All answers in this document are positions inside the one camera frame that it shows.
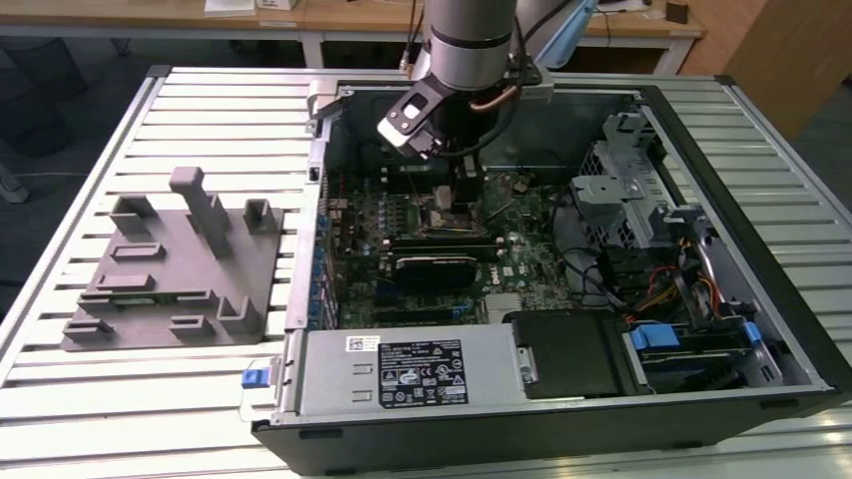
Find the metal surface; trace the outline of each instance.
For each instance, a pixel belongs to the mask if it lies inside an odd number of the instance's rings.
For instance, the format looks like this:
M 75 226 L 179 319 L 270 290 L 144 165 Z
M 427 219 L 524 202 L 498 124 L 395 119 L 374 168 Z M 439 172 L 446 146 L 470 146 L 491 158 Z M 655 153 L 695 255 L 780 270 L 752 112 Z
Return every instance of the metal surface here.
M 82 195 L 63 221 L 12 313 L 0 327 L 0 467 L 19 477 L 295 478 L 258 444 L 239 405 L 272 408 L 268 390 L 240 390 L 254 360 L 282 353 L 303 191 L 290 182 L 308 164 L 311 142 L 296 129 L 308 115 L 312 79 L 344 72 L 175 69 L 147 80 Z M 347 72 L 354 79 L 394 78 Z M 666 94 L 723 181 L 847 357 L 852 357 L 852 226 L 836 199 L 747 101 L 712 79 L 558 77 L 558 83 L 624 85 L 652 81 Z M 190 86 L 160 94 L 162 84 Z M 195 86 L 231 96 L 192 95 Z M 272 98 L 252 86 L 278 87 Z M 171 139 L 139 140 L 154 125 L 194 127 Z M 275 126 L 275 138 L 206 138 L 211 125 Z M 62 330 L 107 247 L 108 212 L 120 193 L 148 193 L 155 208 L 184 208 L 168 183 L 175 166 L 200 166 L 226 208 L 267 198 L 286 209 L 266 342 L 255 346 L 67 353 Z M 687 181 L 674 170 L 678 183 Z M 696 201 L 691 191 L 684 195 Z M 850 477 L 852 414 L 840 407 L 767 424 L 714 447 L 526 461 L 375 477 Z

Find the blue latch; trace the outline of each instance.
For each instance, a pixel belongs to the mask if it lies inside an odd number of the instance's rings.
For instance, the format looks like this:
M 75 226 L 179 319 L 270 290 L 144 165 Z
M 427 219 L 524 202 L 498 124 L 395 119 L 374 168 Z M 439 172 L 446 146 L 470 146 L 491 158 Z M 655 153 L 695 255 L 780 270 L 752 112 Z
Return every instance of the blue latch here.
M 668 324 L 643 324 L 630 331 L 630 339 L 638 351 L 654 347 L 678 347 L 680 345 L 675 328 Z
M 263 389 L 270 387 L 270 368 L 247 369 L 243 371 L 243 388 Z
M 748 336 L 748 341 L 752 346 L 760 344 L 763 340 L 763 335 L 760 334 L 760 329 L 758 329 L 758 324 L 751 321 L 746 321 L 743 323 L 743 330 L 746 331 L 746 336 Z

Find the white label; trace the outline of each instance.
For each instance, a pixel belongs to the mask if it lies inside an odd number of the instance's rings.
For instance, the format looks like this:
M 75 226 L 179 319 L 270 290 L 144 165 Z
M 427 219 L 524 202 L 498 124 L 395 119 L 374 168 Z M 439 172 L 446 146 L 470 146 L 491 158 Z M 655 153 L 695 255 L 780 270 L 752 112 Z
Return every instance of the white label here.
M 376 352 L 382 336 L 347 336 L 347 352 Z
M 296 28 L 296 22 L 262 22 L 262 27 Z

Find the table leg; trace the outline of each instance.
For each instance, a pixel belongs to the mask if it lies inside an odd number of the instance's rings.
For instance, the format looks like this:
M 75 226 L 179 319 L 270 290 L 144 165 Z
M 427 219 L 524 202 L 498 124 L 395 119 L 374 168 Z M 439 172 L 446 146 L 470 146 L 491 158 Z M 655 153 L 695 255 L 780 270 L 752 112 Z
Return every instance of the table leg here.
M 660 57 L 660 62 L 656 64 L 654 75 L 678 75 L 694 43 L 695 38 L 691 37 L 671 39 L 671 46 Z
M 323 32 L 302 32 L 300 41 L 303 42 L 303 51 L 306 52 L 306 66 L 308 68 L 324 68 L 323 60 L 323 41 L 326 37 Z

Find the motherboard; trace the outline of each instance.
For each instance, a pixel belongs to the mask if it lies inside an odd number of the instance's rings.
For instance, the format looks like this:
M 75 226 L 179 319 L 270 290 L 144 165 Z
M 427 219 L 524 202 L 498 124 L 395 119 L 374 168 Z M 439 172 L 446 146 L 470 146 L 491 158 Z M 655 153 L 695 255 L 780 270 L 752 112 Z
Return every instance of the motherboard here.
M 559 188 L 532 173 L 492 173 L 462 214 L 440 211 L 436 194 L 416 188 L 340 185 L 351 188 L 331 201 L 340 328 L 483 324 L 512 310 L 574 308 L 550 234 Z M 407 261 L 419 269 L 424 258 L 446 277 L 398 284 Z

